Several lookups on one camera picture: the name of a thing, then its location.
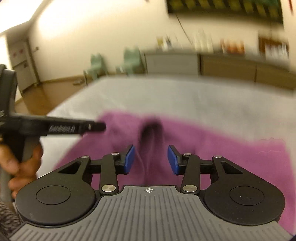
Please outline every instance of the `gray gripper base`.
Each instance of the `gray gripper base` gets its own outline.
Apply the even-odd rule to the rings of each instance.
[[[127,186],[118,195],[101,198],[95,210],[77,223],[62,228],[25,224],[10,239],[287,241],[291,235],[275,221],[260,226],[239,226],[223,221],[211,214],[197,196],[179,193],[174,186]]]

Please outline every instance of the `purple cloth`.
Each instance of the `purple cloth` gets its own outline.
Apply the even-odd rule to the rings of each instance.
[[[101,159],[112,152],[121,152],[129,144],[135,145],[136,158],[128,175],[118,175],[123,185],[178,185],[183,176],[175,176],[167,159],[167,147],[175,145],[180,153],[192,153],[211,160],[222,155],[246,170],[278,187],[286,200],[279,224],[293,232],[295,221],[295,184],[289,154],[283,140],[243,142],[167,118],[140,118],[125,113],[108,113],[104,133],[86,134],[58,163],[56,168],[80,156]],[[201,189],[210,185],[209,175],[201,176]],[[92,186],[99,186],[95,175]]]

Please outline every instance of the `finger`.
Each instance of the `finger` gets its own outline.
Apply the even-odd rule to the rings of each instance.
[[[32,157],[20,164],[20,170],[16,176],[19,177],[32,177],[36,174],[41,166],[41,157],[43,155],[43,149],[41,144],[38,144],[34,150]]]
[[[8,183],[8,187],[12,191],[19,191],[21,188],[23,188],[28,183],[36,180],[36,176],[33,177],[14,177],[11,179]]]
[[[10,174],[16,174],[19,169],[19,162],[7,145],[0,144],[0,166]]]
[[[16,199],[18,191],[13,191],[11,196],[13,199]]]

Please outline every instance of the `cable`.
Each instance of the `cable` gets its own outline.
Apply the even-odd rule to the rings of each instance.
[[[183,32],[184,32],[185,35],[186,35],[186,37],[187,37],[189,43],[192,45],[192,42],[191,42],[190,38],[188,37],[188,35],[187,35],[185,29],[183,28],[182,23],[180,22],[180,19],[178,18],[178,15],[177,15],[177,14],[176,14],[176,17],[177,17],[177,19],[178,19],[178,21],[179,21],[179,24],[180,24],[181,28],[183,29]]]

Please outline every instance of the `baseboard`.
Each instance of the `baseboard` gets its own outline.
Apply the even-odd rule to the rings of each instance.
[[[23,99],[22,99],[22,97],[20,97],[18,100],[15,101],[15,104],[18,104],[18,103],[20,103],[22,101],[23,101]]]
[[[121,75],[121,74],[124,74],[124,73],[116,73],[116,72],[108,72],[108,75]],[[86,78],[87,80],[92,80],[92,76],[87,74],[86,75]],[[83,75],[75,75],[75,76],[70,76],[70,77],[65,77],[65,78],[58,78],[58,79],[53,79],[53,80],[44,80],[42,81],[41,83],[52,83],[52,82],[62,82],[62,81],[75,81],[75,80],[78,80],[78,79],[84,79],[84,76]]]
[[[25,93],[27,90],[29,90],[31,87],[35,86],[35,83],[34,84],[31,84],[29,85],[26,89],[22,90],[21,93]]]
[[[76,75],[76,76],[71,76],[71,77],[65,77],[65,78],[58,78],[58,79],[53,79],[53,80],[44,80],[41,83],[52,83],[52,82],[63,82],[63,81],[75,81],[78,79],[84,79],[83,75]]]

